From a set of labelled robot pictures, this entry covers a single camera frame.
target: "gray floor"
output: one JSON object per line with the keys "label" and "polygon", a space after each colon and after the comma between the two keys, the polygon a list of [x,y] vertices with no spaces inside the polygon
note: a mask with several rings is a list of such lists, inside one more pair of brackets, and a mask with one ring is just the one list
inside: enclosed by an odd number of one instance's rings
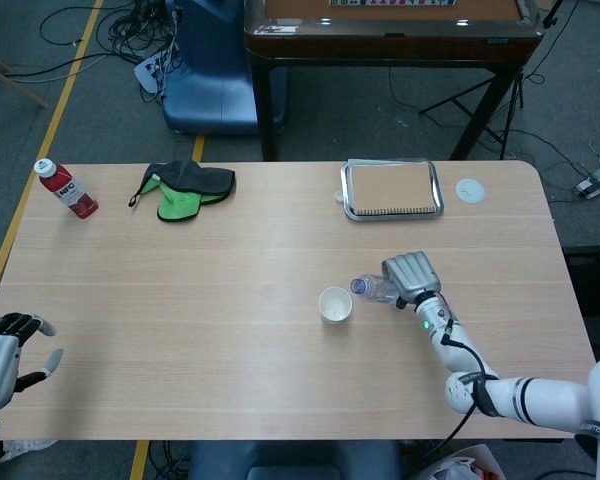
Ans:
{"label": "gray floor", "polygon": [[[109,6],[122,3],[105,1]],[[564,13],[572,5],[573,0],[566,0]],[[52,0],[0,1],[0,58],[19,71],[34,71],[73,58],[75,47],[52,46],[38,36],[40,21],[59,6]],[[49,32],[57,40],[78,38],[88,14],[74,11],[58,17],[50,23]],[[548,33],[531,66],[538,62],[561,25]],[[88,50],[98,51],[94,42]],[[50,75],[66,74],[68,69]],[[447,158],[461,129],[439,128],[418,117],[415,110],[397,105],[388,89],[388,73],[386,68],[294,69],[289,121],[281,137],[282,159]],[[597,159],[589,150],[588,140],[600,129],[600,5],[581,2],[540,73],[546,82],[526,83],[526,106],[517,113],[514,127],[541,135],[574,161],[594,169]],[[486,73],[394,69],[392,77],[402,101],[418,101],[419,106],[425,106],[486,78]],[[63,85],[63,81],[28,85],[50,103],[49,109],[42,110],[0,84],[0,245]],[[451,106],[439,109],[434,116],[448,125],[466,121]],[[501,120],[494,122],[495,128],[500,127]],[[158,105],[140,101],[128,64],[107,58],[78,75],[50,156],[68,164],[169,161],[190,156],[193,141],[192,136],[168,130]],[[212,136],[207,139],[203,160],[257,161],[259,155],[255,138]],[[477,147],[472,154],[475,159],[496,156],[484,147]],[[518,133],[512,134],[508,157],[532,163],[539,170],[561,160],[550,147]],[[564,188],[578,180],[564,165],[544,175]],[[545,187],[550,200],[572,199],[567,191]],[[600,244],[600,198],[553,203],[551,210],[563,245]],[[513,480],[533,478],[550,467],[592,469],[573,442],[495,442],[493,449]],[[0,478],[126,478],[132,455],[133,445],[129,442],[65,442],[48,452],[0,467]]]}

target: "tripod stand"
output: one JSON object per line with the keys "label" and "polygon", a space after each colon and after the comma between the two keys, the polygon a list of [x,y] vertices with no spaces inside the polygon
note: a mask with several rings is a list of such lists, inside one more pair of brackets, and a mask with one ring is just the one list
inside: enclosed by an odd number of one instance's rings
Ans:
{"label": "tripod stand", "polygon": [[[560,9],[560,6],[562,5],[563,2],[564,2],[564,0],[557,0],[555,2],[555,4],[553,5],[553,7],[551,8],[551,10],[549,11],[549,13],[547,14],[547,16],[542,21],[542,26],[544,27],[545,30],[548,30],[549,28],[551,28],[552,26],[554,26],[556,24],[556,22],[558,20],[556,18],[556,14],[557,14],[558,10]],[[420,115],[423,115],[423,114],[430,112],[431,110],[434,110],[438,107],[441,107],[442,105],[445,105],[445,104],[451,102],[456,107],[458,107],[460,110],[462,110],[462,112],[464,112],[467,116],[473,117],[474,112],[472,112],[465,105],[463,105],[460,102],[459,98],[461,98],[475,90],[478,90],[486,85],[490,85],[491,83],[493,83],[495,78],[496,77],[494,76],[487,80],[484,80],[483,82],[480,82],[480,83],[474,85],[473,87],[469,87],[466,90],[461,91],[460,93],[457,93],[449,98],[445,98],[444,100],[442,100],[438,103],[435,103],[434,105],[431,105],[430,107],[424,108],[424,109],[420,110],[418,113]],[[511,88],[511,99],[509,100],[509,107],[508,107],[508,111],[507,111],[507,121],[505,123],[505,127],[502,132],[502,135],[498,135],[496,132],[494,132],[489,127],[485,127],[485,129],[484,129],[484,131],[487,132],[487,134],[489,134],[489,136],[491,138],[493,138],[496,142],[498,142],[500,144],[500,160],[504,159],[504,155],[505,155],[505,152],[507,149],[507,141],[509,140],[509,132],[511,131],[511,122],[513,121],[513,115],[515,113],[516,102],[518,101],[518,98],[520,99],[520,109],[524,108],[524,95],[523,95],[523,91],[522,91],[522,85],[524,84],[524,80],[525,80],[524,72],[522,69],[520,69],[520,72],[515,77],[512,88]]]}

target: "robotic hand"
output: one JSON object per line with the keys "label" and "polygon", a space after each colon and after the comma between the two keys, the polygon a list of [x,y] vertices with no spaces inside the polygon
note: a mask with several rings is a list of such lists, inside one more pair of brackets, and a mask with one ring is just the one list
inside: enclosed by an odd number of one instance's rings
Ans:
{"label": "robotic hand", "polygon": [[36,331],[48,337],[56,334],[49,322],[36,315],[10,313],[0,319],[0,409],[11,401],[14,392],[49,378],[62,359],[62,350],[58,349],[39,371],[18,377],[20,352]]}
{"label": "robotic hand", "polygon": [[591,441],[595,447],[597,440],[600,480],[600,362],[591,370],[587,386],[537,378],[500,379],[441,295],[440,279],[423,252],[387,259],[382,271],[402,300],[414,307],[433,348],[452,372],[445,391],[454,410],[467,413],[477,407],[491,417],[577,433],[581,444]]}

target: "wooden table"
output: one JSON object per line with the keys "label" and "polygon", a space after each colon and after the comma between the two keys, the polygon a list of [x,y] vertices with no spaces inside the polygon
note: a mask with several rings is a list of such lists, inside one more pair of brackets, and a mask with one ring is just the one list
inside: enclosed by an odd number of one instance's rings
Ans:
{"label": "wooden table", "polygon": [[[544,35],[534,0],[457,0],[451,7],[331,7],[327,0],[248,0],[245,6],[245,38],[265,161],[278,159],[273,68],[487,69],[493,80],[449,157],[464,160]],[[388,86],[378,87],[388,94]]]}
{"label": "wooden table", "polygon": [[[49,381],[0,412],[3,438],[442,438],[459,420],[448,372],[413,313],[354,300],[345,325],[318,296],[423,249],[503,377],[584,382],[593,365],[540,180],[519,162],[442,162],[440,219],[354,223],[340,163],[235,163],[237,190],[196,219],[127,207],[144,165],[72,165],[100,202],[81,221],[35,183],[0,287],[0,315],[37,312],[21,371]],[[487,189],[461,202],[466,177]],[[475,416],[471,438],[560,437]]]}

